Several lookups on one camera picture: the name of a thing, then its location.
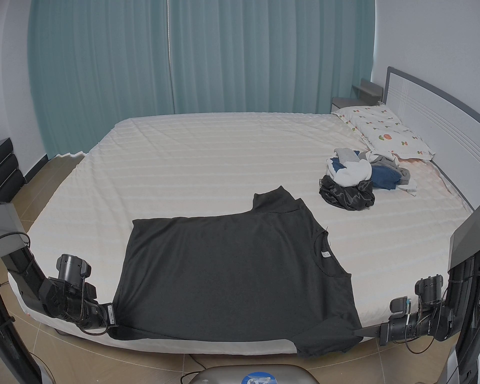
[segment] black garment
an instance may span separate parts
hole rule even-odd
[[[361,324],[327,235],[283,187],[236,215],[135,220],[110,336],[288,339],[302,356],[347,350]]]
[[[328,175],[320,180],[318,192],[324,200],[347,211],[361,211],[375,203],[372,180],[364,180],[355,187],[341,187]]]

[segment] pillowcase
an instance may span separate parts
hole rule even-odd
[[[376,152],[391,152],[401,159],[431,160],[433,152],[385,105],[345,107],[332,112]]]

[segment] barcode sticker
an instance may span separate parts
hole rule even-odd
[[[113,317],[113,306],[107,305],[108,309],[108,319],[110,320],[110,325],[115,324],[115,318]]]

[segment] pile of clothes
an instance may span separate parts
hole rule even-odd
[[[417,182],[391,153],[336,148],[327,160],[327,174],[320,179],[320,195],[327,203],[361,211],[375,203],[373,188],[402,189],[415,196]]]

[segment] headboard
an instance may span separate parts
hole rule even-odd
[[[480,205],[480,114],[460,100],[388,67],[383,102],[435,152],[432,162],[473,209]]]

